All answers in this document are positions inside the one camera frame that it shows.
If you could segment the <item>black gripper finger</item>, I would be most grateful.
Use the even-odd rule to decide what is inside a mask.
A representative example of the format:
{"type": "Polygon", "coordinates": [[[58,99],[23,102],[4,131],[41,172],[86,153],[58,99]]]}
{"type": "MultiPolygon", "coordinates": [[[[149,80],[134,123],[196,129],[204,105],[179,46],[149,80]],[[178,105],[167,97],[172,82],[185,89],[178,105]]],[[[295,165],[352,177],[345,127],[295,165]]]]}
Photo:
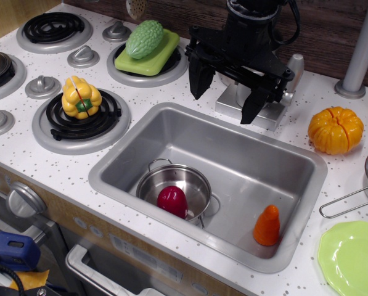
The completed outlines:
{"type": "Polygon", "coordinates": [[[194,98],[199,99],[211,85],[215,70],[206,64],[197,54],[189,58],[190,91],[194,98]]]}
{"type": "Polygon", "coordinates": [[[249,125],[252,123],[268,101],[270,94],[271,92],[267,89],[251,89],[242,107],[242,119],[240,122],[242,125],[249,125]]]}

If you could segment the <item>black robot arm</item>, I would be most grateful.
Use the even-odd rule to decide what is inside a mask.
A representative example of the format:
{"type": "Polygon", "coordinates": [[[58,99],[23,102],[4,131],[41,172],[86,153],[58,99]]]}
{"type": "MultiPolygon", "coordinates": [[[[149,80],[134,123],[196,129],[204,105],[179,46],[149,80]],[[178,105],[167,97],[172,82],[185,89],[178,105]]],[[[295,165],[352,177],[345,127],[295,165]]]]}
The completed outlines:
{"type": "Polygon", "coordinates": [[[250,124],[265,103],[280,102],[295,74],[275,54],[300,34],[300,13],[295,1],[227,1],[222,30],[192,26],[186,46],[192,95],[199,99],[221,73],[250,88],[242,107],[243,125],[250,124]],[[296,31],[288,40],[275,33],[276,19],[288,4],[296,31]]]}

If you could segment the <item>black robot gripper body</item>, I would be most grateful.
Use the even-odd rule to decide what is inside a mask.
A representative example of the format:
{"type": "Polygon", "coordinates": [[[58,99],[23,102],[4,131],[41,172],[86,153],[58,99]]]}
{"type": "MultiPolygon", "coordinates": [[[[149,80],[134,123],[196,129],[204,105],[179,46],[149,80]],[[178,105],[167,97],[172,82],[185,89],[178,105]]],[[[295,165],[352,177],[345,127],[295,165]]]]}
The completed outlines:
{"type": "Polygon", "coordinates": [[[279,102],[295,76],[274,51],[294,42],[275,31],[280,6],[229,6],[223,29],[191,26],[186,56],[197,54],[206,64],[250,89],[271,92],[268,102],[279,102]]]}

